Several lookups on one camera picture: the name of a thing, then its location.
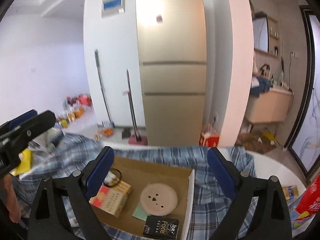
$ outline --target cable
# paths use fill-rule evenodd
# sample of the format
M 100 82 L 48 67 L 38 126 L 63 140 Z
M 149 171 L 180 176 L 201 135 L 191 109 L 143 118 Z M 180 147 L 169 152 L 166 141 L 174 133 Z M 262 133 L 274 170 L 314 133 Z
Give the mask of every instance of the cable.
M 122 173 L 121 173 L 121 171 L 119 171 L 118 169 L 115 169 L 115 168 L 110 168 L 110 170 L 113 170 L 113 171 L 117 171 L 118 173 L 119 173 L 119 178 L 117 178 L 119 181 L 117 181 L 115 184 L 112 184 L 112 185 L 107 185 L 107 184 L 105 184 L 104 182 L 103 182 L 103 185 L 105 185 L 106 187 L 114 187 L 114 186 L 116 186 L 116 185 L 118 185 L 120 182 L 121 182 L 121 179 L 122 179 Z
M 290 88 L 290 68 L 291 68 L 291 62 L 292 62 L 291 54 L 293 54 L 293 52 L 290 52 L 290 65 L 289 65 L 289 88 Z
M 292 105 L 293 105 L 293 100 L 294 100 L 294 93 L 292 92 L 292 97 L 291 97 L 290 102 L 289 102 L 287 114 L 288 114 L 289 111 L 291 110 L 291 107 L 292 107 Z

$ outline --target snack bag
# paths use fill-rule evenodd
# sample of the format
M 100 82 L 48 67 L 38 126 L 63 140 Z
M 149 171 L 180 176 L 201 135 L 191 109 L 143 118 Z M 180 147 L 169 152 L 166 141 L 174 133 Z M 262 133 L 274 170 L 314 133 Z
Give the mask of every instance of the snack bag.
M 282 190 L 283 190 L 286 201 L 294 200 L 297 197 L 299 197 L 299 192 L 298 192 L 298 188 L 296 185 L 282 187 Z
M 320 209 L 320 175 L 307 190 L 289 205 L 292 230 L 314 216 Z
M 217 134 L 216 130 L 211 124 L 207 124 L 202 128 L 200 134 L 199 145 L 207 147 L 217 147 L 219 143 L 220 135 Z

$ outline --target shelf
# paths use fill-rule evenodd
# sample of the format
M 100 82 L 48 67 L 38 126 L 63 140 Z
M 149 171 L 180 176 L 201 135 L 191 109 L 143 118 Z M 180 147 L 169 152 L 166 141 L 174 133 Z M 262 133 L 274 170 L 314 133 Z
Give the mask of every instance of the shelf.
M 276 39 L 276 40 L 279 40 L 279 37 L 274 36 L 274 35 L 271 35 L 271 34 L 269 34 L 269 37 L 270 37 L 270 38 L 273 38 L 273 39 Z
M 275 58 L 277 58 L 277 59 L 280 59 L 279 56 L 276 56 L 276 55 L 274 55 L 274 54 L 265 52 L 265 51 L 263 51 L 263 50 L 261 50 L 261 49 L 254 49 L 254 50 L 255 50 L 256 52 L 258 52 L 258 53 L 262 53 L 262 54 L 264 54 L 264 55 L 267 55 L 267 56 L 271 56 L 271 57 L 275 57 Z
M 269 20 L 271 20 L 271 21 L 273 21 L 273 22 L 275 22 L 275 23 L 277 23 L 277 22 L 278 22 L 278 20 L 276 20 L 276 19 L 272 18 L 272 17 L 271 17 L 271 16 L 269 16 L 269 15 L 268 15 L 267 17 L 268 17 L 268 19 L 269 19 Z

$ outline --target blue gripper pad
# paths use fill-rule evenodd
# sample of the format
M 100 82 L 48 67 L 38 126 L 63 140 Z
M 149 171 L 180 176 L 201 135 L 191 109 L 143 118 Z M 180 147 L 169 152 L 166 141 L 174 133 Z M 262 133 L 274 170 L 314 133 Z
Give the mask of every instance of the blue gripper pad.
M 98 157 L 94 161 L 90 161 L 84 168 L 84 172 L 88 167 L 92 172 L 87 176 L 84 175 L 83 184 L 85 185 L 86 191 L 84 193 L 87 200 L 97 195 L 104 179 L 106 178 L 113 162 L 115 154 L 111 147 L 104 147 Z
M 30 118 L 35 117 L 37 115 L 38 115 L 37 111 L 33 109 L 18 116 L 17 118 L 10 121 L 9 127 L 8 127 L 9 131 L 11 131 L 13 128 L 17 127 L 18 125 L 22 124 L 26 120 L 29 120 Z
M 218 155 L 220 158 L 222 157 L 224 161 L 226 161 L 217 148 L 210 148 L 207 155 L 208 165 L 216 177 L 224 195 L 228 198 L 231 198 L 231 200 L 234 200 L 236 198 L 235 181 L 227 171 L 226 166 L 222 163 Z

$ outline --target hand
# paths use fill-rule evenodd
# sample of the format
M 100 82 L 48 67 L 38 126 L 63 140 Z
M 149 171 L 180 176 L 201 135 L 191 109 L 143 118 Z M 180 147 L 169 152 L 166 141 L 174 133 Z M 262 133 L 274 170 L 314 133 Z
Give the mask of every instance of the hand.
M 11 175 L 10 174 L 5 175 L 3 180 L 0 183 L 3 184 L 1 186 L 3 186 L 3 188 L 7 191 L 7 194 L 8 194 L 6 203 L 4 203 L 4 205 L 9 211 L 9 218 L 13 223 L 18 223 L 21 218 L 21 208 L 19 206 L 16 193 L 14 192 L 14 189 L 12 186 Z

